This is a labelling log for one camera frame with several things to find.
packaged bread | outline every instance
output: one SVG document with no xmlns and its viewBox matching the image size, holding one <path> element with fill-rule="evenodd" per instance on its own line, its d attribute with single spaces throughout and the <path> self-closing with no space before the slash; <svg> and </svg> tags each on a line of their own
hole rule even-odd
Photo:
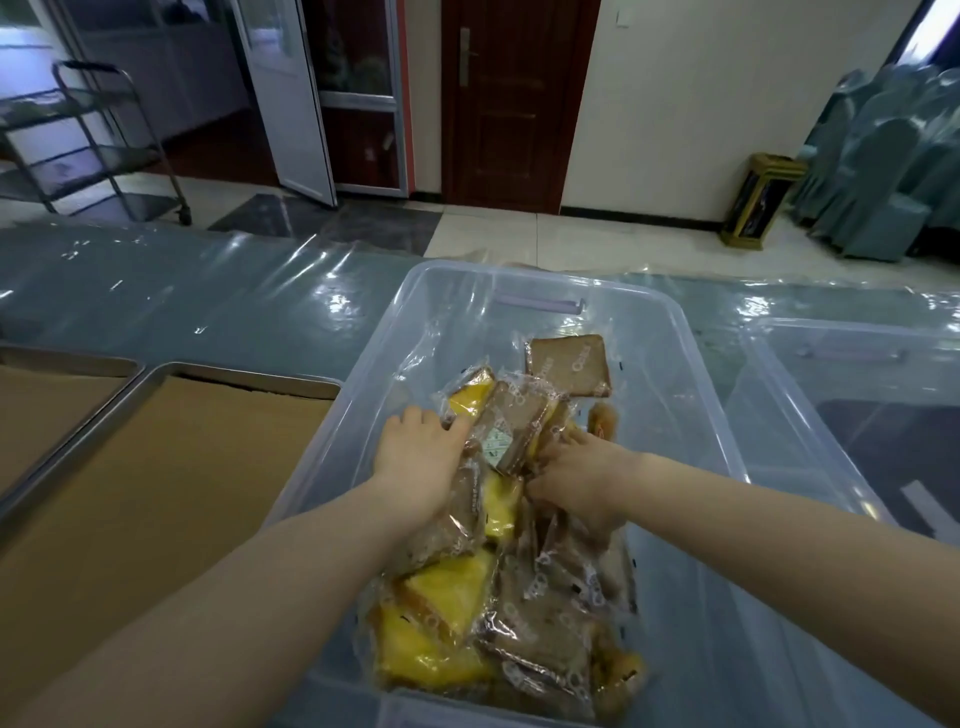
<svg viewBox="0 0 960 728">
<path fill-rule="evenodd" d="M 609 624 L 594 632 L 590 656 L 590 683 L 597 721 L 604 725 L 619 723 L 646 686 L 650 670 L 643 657 L 621 649 Z"/>
<path fill-rule="evenodd" d="M 598 334 L 533 339 L 525 346 L 526 372 L 571 397 L 609 397 L 607 349 Z"/>
<path fill-rule="evenodd" d="M 633 561 L 627 548 L 627 527 L 617 528 L 610 536 L 610 545 L 597 558 L 597 576 L 603 596 L 621 612 L 637 614 L 636 580 Z"/>
<path fill-rule="evenodd" d="M 603 610 L 607 598 L 598 561 L 608 546 L 609 537 L 606 542 L 596 540 L 579 521 L 557 511 L 537 556 L 537 569 L 553 589 L 572 595 L 590 610 Z"/>
<path fill-rule="evenodd" d="M 476 647 L 450 647 L 429 635 L 392 601 L 368 613 L 373 632 L 374 675 L 381 688 L 449 692 L 491 682 L 492 662 Z"/>
<path fill-rule="evenodd" d="M 571 401 L 567 396 L 561 396 L 548 408 L 540 435 L 531 441 L 527 448 L 527 469 L 531 473 L 536 473 L 539 469 L 540 454 L 550 445 L 563 440 L 564 434 L 573 425 L 570 417 L 576 407 L 576 402 Z"/>
<path fill-rule="evenodd" d="M 488 470 L 479 454 L 461 458 L 444 512 L 404 544 L 387 568 L 388 573 L 410 573 L 447 556 L 472 553 L 483 544 L 481 489 Z"/>
<path fill-rule="evenodd" d="M 530 443 L 540 435 L 551 406 L 559 399 L 544 381 L 501 374 L 473 425 L 468 448 L 508 477 L 519 475 Z"/>
<path fill-rule="evenodd" d="M 476 420 L 495 382 L 486 362 L 467 369 L 444 390 L 448 414 Z"/>
<path fill-rule="evenodd" d="M 459 646 L 484 609 L 495 563 L 485 548 L 443 559 L 395 582 L 396 601 L 439 642 Z"/>
<path fill-rule="evenodd" d="M 501 475 L 493 468 L 485 470 L 482 486 L 484 535 L 490 541 L 502 543 L 515 535 L 523 483 L 518 478 Z"/>
<path fill-rule="evenodd" d="M 590 650 L 597 622 L 575 600 L 547 592 L 526 598 L 509 564 L 477 625 L 477 641 L 516 691 L 548 715 L 591 719 Z"/>
<path fill-rule="evenodd" d="M 613 442 L 616 439 L 616 426 L 619 422 L 620 415 L 613 409 L 613 405 L 598 401 L 588 412 L 587 432 L 601 440 Z"/>
</svg>

forearm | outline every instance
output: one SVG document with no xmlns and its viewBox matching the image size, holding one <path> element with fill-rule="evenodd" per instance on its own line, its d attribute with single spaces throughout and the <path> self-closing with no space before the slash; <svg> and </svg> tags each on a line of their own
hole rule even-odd
<svg viewBox="0 0 960 728">
<path fill-rule="evenodd" d="M 114 635 L 16 726 L 258 726 L 416 528 L 372 480 L 281 522 Z"/>
<path fill-rule="evenodd" d="M 960 724 L 960 550 L 653 455 L 614 507 L 895 692 Z"/>
</svg>

bread slice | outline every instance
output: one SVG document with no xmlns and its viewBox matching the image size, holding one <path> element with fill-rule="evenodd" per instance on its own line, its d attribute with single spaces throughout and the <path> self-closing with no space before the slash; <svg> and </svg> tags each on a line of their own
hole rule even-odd
<svg viewBox="0 0 960 728">
<path fill-rule="evenodd" d="M 609 397 L 612 391 L 607 349 L 595 333 L 533 339 L 527 345 L 527 374 L 571 397 Z"/>
</svg>

hand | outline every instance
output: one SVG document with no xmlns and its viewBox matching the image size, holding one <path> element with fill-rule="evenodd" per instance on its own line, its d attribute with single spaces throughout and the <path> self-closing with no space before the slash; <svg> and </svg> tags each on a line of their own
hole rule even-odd
<svg viewBox="0 0 960 728">
<path fill-rule="evenodd" d="M 412 405 L 402 420 L 394 415 L 383 425 L 373 480 L 412 527 L 426 525 L 446 506 L 469 431 L 469 418 L 458 417 L 446 430 L 436 412 Z"/>
<path fill-rule="evenodd" d="M 640 455 L 579 429 L 564 439 L 543 451 L 540 475 L 527 483 L 527 493 L 563 508 L 603 539 L 625 522 L 617 490 L 636 478 Z"/>
</svg>

sticker label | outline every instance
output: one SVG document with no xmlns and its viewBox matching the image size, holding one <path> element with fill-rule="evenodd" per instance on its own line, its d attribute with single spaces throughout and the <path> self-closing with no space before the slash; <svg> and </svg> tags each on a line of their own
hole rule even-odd
<svg viewBox="0 0 960 728">
<path fill-rule="evenodd" d="M 487 435 L 487 439 L 483 442 L 483 456 L 490 463 L 491 467 L 495 468 L 500 460 L 503 459 L 503 456 L 507 453 L 507 450 L 510 449 L 510 445 L 514 441 L 514 436 L 504 432 L 498 427 L 494 427 Z"/>
</svg>

